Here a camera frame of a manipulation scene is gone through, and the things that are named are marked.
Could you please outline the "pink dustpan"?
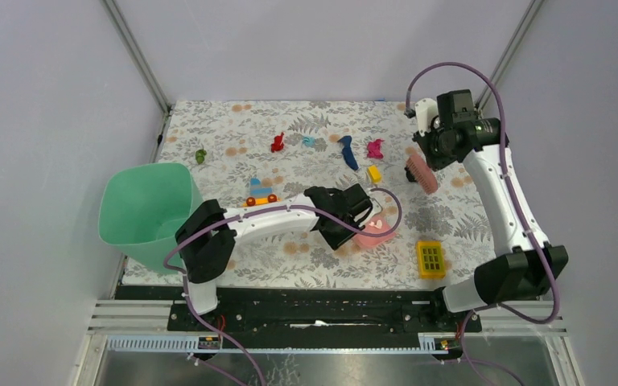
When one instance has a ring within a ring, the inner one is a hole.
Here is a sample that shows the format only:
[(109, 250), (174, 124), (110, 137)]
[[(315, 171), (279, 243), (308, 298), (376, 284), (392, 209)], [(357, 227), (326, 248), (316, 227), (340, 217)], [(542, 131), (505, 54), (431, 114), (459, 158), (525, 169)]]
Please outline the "pink dustpan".
[[(382, 215), (376, 215), (374, 216), (371, 220), (386, 220), (387, 219), (382, 216)], [(356, 234), (353, 237), (353, 241), (354, 243), (359, 246), (362, 249), (371, 249), (371, 248), (376, 248), (378, 245), (380, 244), (384, 244), (385, 242), (392, 240), (395, 236), (397, 235), (397, 233), (395, 231), (393, 231), (392, 227), (388, 232), (382, 233), (382, 234), (372, 234), (369, 233), (368, 236), (364, 235), (364, 234)]]

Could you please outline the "pink brush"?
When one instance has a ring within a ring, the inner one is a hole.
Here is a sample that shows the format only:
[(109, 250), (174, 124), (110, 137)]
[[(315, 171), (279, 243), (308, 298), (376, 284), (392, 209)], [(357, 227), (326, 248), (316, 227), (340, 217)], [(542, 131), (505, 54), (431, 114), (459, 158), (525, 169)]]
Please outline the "pink brush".
[(406, 160), (408, 167), (416, 179), (416, 183), (428, 194), (434, 194), (438, 189), (438, 181), (431, 168), (419, 154), (412, 154)]

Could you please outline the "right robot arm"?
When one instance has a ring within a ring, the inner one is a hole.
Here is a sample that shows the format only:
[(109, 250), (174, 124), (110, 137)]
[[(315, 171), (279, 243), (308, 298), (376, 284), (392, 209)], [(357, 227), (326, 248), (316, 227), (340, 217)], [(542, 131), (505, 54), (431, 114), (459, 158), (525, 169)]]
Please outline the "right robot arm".
[(413, 140), (428, 169), (439, 171), (460, 163), (480, 195), (492, 231), (495, 258), (475, 268), (472, 276), (442, 289), (443, 301), (429, 310), (433, 327), (449, 331), (461, 311), (544, 295), (569, 257), (550, 243), (538, 225), (517, 181), (512, 153), (498, 118), (482, 118), (468, 90), (424, 98), (407, 109), (418, 130)]

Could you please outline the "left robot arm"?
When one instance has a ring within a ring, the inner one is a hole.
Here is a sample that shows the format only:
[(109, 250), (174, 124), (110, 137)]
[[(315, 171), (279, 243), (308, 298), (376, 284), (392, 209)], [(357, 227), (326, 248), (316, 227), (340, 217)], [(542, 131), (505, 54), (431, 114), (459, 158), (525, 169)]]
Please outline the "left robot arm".
[(309, 187), (289, 199), (224, 209), (203, 202), (175, 233), (187, 278), (187, 320), (200, 331), (217, 320), (216, 280), (237, 246), (290, 232), (318, 232), (336, 250), (352, 239), (382, 206), (360, 185), (345, 190)]

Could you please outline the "small yellow block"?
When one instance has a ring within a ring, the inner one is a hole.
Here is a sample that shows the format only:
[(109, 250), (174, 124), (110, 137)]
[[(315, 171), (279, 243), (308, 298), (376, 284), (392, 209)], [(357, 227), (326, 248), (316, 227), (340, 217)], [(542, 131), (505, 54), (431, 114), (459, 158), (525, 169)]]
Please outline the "small yellow block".
[(369, 166), (366, 171), (367, 171), (367, 175), (370, 181), (373, 184), (378, 184), (381, 182), (382, 180), (381, 172), (378, 170), (376, 166)]

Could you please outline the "yellow grid block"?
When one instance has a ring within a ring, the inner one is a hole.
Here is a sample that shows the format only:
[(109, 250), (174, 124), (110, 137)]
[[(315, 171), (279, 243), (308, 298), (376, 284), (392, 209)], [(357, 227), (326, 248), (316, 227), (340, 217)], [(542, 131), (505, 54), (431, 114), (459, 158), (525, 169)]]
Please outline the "yellow grid block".
[(440, 241), (418, 241), (415, 251), (421, 279), (441, 280), (446, 277), (444, 253)]

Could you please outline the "toy block car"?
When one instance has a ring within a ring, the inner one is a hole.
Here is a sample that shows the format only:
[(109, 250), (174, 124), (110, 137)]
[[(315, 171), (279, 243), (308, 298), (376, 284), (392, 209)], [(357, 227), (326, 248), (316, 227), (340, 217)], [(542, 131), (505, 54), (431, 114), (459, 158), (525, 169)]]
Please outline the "toy block car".
[(260, 179), (251, 178), (249, 182), (249, 195), (243, 203), (243, 207), (254, 207), (276, 203), (280, 198), (274, 193), (271, 186), (266, 186)]

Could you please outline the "red paper scrap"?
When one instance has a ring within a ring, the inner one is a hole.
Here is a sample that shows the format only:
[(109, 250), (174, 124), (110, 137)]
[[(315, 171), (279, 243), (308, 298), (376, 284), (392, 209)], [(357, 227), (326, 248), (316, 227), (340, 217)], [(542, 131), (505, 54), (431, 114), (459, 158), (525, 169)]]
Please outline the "red paper scrap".
[(272, 153), (280, 152), (284, 149), (284, 133), (281, 132), (279, 135), (274, 137), (273, 142), (270, 145), (270, 151)]

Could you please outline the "green paper scrap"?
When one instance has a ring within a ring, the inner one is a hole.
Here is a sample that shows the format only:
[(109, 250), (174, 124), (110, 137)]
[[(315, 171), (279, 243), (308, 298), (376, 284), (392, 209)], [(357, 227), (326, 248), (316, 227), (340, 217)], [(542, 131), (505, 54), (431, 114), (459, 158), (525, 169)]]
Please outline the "green paper scrap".
[(199, 149), (195, 152), (196, 163), (201, 165), (204, 163), (207, 156), (207, 151), (205, 149)]

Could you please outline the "green trash bin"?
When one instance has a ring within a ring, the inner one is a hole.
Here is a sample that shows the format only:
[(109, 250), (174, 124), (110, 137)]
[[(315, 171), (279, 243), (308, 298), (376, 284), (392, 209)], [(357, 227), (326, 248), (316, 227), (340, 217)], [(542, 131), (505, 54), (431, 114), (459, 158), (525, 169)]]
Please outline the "green trash bin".
[(150, 271), (168, 274), (165, 256), (175, 233), (203, 203), (183, 164), (151, 163), (122, 170), (107, 182), (98, 220), (99, 237)]

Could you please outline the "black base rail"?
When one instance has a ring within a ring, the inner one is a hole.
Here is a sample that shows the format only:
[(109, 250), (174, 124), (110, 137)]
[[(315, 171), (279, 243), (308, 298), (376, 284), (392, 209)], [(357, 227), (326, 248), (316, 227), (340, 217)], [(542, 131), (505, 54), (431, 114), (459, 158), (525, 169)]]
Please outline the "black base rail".
[(217, 291), (213, 311), (199, 322), (172, 289), (167, 329), (207, 332), (210, 323), (230, 339), (225, 348), (389, 349), (416, 348), (420, 334), (455, 337), (463, 314), (445, 314), (433, 291), (244, 289)]

